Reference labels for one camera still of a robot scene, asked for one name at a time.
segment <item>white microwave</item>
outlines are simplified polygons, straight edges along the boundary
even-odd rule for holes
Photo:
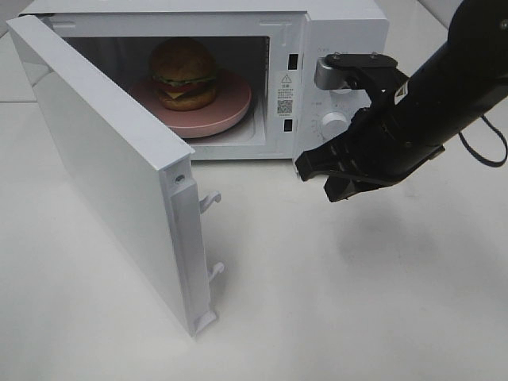
[[[388,22],[373,0],[36,0],[8,21],[52,139],[77,189],[191,335],[215,319],[191,160],[294,159],[343,132],[370,103],[319,90],[316,62],[381,52]],[[252,89],[246,115],[182,140],[127,90],[169,37],[200,40]]]

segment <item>sticker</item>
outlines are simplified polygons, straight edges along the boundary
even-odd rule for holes
[[[408,83],[409,81],[405,81],[404,84],[402,86],[400,86],[400,88],[395,91],[395,95],[394,95],[394,104],[397,105],[400,101],[402,101],[406,95],[409,94],[409,88],[408,88]]]
[[[294,115],[299,82],[298,72],[277,71],[275,73],[275,113],[278,117]]]

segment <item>pink plate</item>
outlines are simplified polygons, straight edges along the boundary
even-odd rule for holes
[[[247,81],[226,70],[218,73],[215,100],[198,110],[174,111],[164,108],[154,94],[150,79],[135,83],[129,93],[178,136],[184,138],[208,137],[233,127],[247,113],[252,97]]]

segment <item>hamburger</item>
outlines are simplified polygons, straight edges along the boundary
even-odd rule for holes
[[[205,46],[188,37],[158,45],[150,55],[156,95],[170,110],[196,110],[214,101],[217,65]]]

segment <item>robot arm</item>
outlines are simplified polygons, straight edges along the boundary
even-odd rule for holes
[[[371,99],[347,131],[295,162],[304,181],[329,176],[331,202],[401,182],[508,95],[508,2],[464,0],[427,62],[410,78],[396,66],[377,54],[317,62],[317,87],[365,89]]]

